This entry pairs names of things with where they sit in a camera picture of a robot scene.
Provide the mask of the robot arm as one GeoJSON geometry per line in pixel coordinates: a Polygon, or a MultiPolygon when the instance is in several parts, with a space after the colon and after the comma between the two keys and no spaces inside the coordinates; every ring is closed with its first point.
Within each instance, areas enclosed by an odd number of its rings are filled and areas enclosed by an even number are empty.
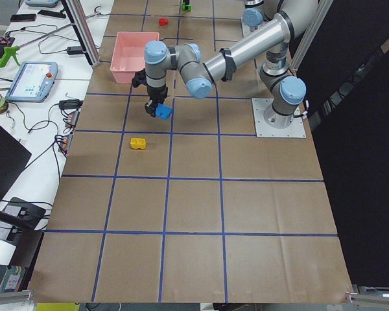
{"type": "Polygon", "coordinates": [[[250,32],[256,31],[265,23],[264,1],[242,1],[244,10],[241,25],[250,32]]]}
{"type": "Polygon", "coordinates": [[[260,54],[266,54],[261,67],[261,79],[267,87],[270,78],[286,77],[287,47],[291,40],[306,31],[316,16],[317,1],[262,1],[262,13],[268,22],[248,36],[222,48],[206,62],[201,61],[200,48],[195,43],[166,46],[162,41],[145,45],[145,68],[133,79],[133,87],[147,87],[149,100],[145,111],[151,117],[168,119],[172,110],[164,105],[167,97],[167,72],[180,73],[189,94],[206,98],[218,80],[229,82],[236,71],[260,54]]]}

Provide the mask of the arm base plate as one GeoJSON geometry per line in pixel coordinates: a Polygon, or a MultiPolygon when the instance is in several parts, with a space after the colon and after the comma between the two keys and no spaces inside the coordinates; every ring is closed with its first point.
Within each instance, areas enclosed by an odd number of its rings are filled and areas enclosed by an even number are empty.
{"type": "Polygon", "coordinates": [[[305,139],[302,118],[278,115],[272,98],[252,98],[255,134],[258,138],[305,139]]]}
{"type": "Polygon", "coordinates": [[[243,19],[241,19],[241,27],[242,27],[242,36],[243,38],[249,36],[251,33],[255,32],[259,28],[261,28],[265,24],[265,21],[256,27],[248,26],[243,19]]]}

